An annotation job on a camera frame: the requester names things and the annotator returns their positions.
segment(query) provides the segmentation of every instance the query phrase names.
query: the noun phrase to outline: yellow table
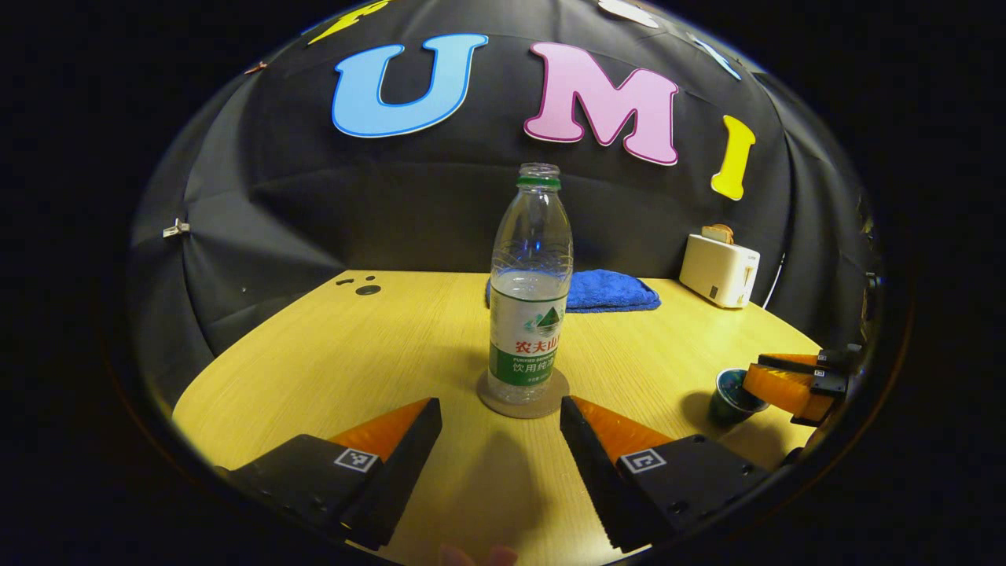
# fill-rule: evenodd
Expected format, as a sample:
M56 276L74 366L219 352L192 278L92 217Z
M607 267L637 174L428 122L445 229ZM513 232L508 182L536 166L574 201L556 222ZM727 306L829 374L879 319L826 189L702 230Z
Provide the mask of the yellow table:
M366 280L374 275L373 280ZM613 549L554 413L516 420L478 399L488 365L485 273L347 270L276 315L206 368L174 421L213 464L233 469L307 433L328 438L439 397L443 430L388 546L436 564L440 543L483 561L493 544L519 564L605 564ZM353 278L337 285L337 280ZM819 347L750 305L722 311L679 282L646 278L655 312L569 314L556 367L571 393L678 438L701 432L773 468L813 429L775 407L728 432L705 421L717 373L759 354ZM359 296L364 286L381 292Z

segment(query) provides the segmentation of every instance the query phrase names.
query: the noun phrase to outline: toaster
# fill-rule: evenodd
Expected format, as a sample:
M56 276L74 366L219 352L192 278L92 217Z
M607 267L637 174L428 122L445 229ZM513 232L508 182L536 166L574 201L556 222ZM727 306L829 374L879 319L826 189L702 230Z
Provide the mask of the toaster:
M754 289L761 254L696 233L688 235L682 285L723 309L743 309Z

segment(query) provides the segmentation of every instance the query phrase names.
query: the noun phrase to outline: letter m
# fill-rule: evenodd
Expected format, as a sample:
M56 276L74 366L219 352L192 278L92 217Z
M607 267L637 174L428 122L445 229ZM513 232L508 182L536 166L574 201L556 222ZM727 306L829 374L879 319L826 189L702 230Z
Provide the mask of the letter m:
M583 49L538 42L531 45L531 51L545 59L545 83L538 115L524 122L527 135L563 143L582 139L583 127L573 119L578 99L601 145L611 145L635 113L636 127L622 142L626 151L661 165L677 163L672 127L677 84L652 70L637 68L616 88Z

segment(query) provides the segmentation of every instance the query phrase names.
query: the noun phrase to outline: mountain logo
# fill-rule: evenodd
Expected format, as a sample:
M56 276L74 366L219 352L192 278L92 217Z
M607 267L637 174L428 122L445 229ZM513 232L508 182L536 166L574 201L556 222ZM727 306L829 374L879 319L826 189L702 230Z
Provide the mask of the mountain logo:
M561 322L562 318L559 317L559 314L555 312L555 308L553 307L544 316L538 315L534 318L534 321L524 323L524 330L547 339L558 331Z

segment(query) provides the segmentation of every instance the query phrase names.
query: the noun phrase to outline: black cup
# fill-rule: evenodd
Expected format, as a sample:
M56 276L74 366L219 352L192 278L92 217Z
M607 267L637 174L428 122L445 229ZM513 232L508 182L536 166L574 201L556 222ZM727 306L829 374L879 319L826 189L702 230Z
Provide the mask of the black cup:
M742 387L746 370L732 368L716 376L716 391L709 400L709 421L719 426L731 426L769 408Z

